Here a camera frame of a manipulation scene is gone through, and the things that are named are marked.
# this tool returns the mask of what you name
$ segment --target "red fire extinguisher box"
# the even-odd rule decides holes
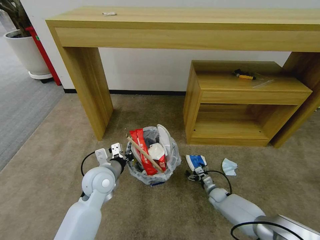
[[[44,50],[43,46],[42,46],[42,43],[40,42],[40,39],[36,33],[36,31],[34,30],[34,28],[31,26],[31,27],[27,27],[26,30],[31,34],[34,42],[36,43],[42,57],[43,57],[43,60],[45,61],[45,63],[47,64],[47,67],[49,69],[49,71],[51,72],[52,74],[52,77],[53,77],[53,80],[56,82],[56,84],[58,86],[61,85],[61,82],[60,82],[60,79],[56,73],[56,71],[54,70],[54,67],[46,53],[46,50]]]

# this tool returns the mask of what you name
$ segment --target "blue and white package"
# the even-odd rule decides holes
[[[186,155],[187,163],[191,169],[194,171],[195,168],[204,165],[207,165],[206,159],[202,155]]]

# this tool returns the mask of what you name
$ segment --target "beige carpet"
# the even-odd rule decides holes
[[[186,154],[202,154],[211,169],[227,157],[238,163],[230,177],[234,193],[267,215],[283,214],[320,231],[320,112],[280,149],[186,144],[183,97],[112,96],[115,111],[97,142],[75,94],[66,94],[0,173],[0,239],[53,239],[68,208],[81,194],[84,156],[109,148],[130,129],[157,123],[177,141],[182,164],[168,182],[145,186],[130,176],[102,207],[96,239],[232,239],[228,223],[207,201],[199,183],[188,181]],[[84,170],[97,166],[88,158]],[[223,177],[213,175],[221,187]],[[242,239],[248,239],[237,232]]]

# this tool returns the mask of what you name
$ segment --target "black baseboard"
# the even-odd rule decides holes
[[[63,89],[65,93],[77,93],[77,90],[75,89]]]
[[[65,93],[77,93],[75,89],[63,89]],[[185,96],[184,91],[140,91],[140,90],[109,90],[111,94],[123,95],[164,95],[164,96]]]

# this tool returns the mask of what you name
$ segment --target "black cable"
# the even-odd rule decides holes
[[[230,231],[231,236],[232,236],[235,240],[240,240],[239,238],[237,238],[237,237],[235,237],[235,236],[233,235],[233,231],[234,231],[235,229],[237,229],[238,227],[241,227],[241,226],[244,226],[244,225],[250,225],[250,224],[266,224],[266,225],[271,225],[271,226],[279,227],[279,228],[282,228],[282,229],[288,231],[289,233],[293,234],[294,236],[296,236],[296,237],[299,238],[300,240],[303,240],[302,237],[300,237],[298,234],[296,234],[295,232],[293,232],[293,231],[290,230],[289,228],[286,228],[286,227],[281,226],[281,225],[276,224],[276,223],[266,222],[266,221],[244,222],[244,223],[240,223],[240,224],[234,225],[234,226],[231,228],[231,231]]]
[[[229,179],[227,178],[227,176],[226,176],[223,172],[215,171],[215,170],[204,171],[204,173],[208,173],[208,172],[216,172],[216,173],[220,173],[221,175],[223,175],[223,176],[226,178],[226,180],[228,181],[230,194],[232,194],[231,183],[230,183]]]
[[[82,170],[82,168],[83,168],[83,163],[84,163],[84,161],[90,156],[90,155],[92,155],[92,154],[94,154],[95,152],[92,152],[92,153],[89,153],[83,160],[82,160],[82,163],[81,163],[81,174],[82,174],[82,176],[84,176],[84,173],[83,173],[83,170]]]

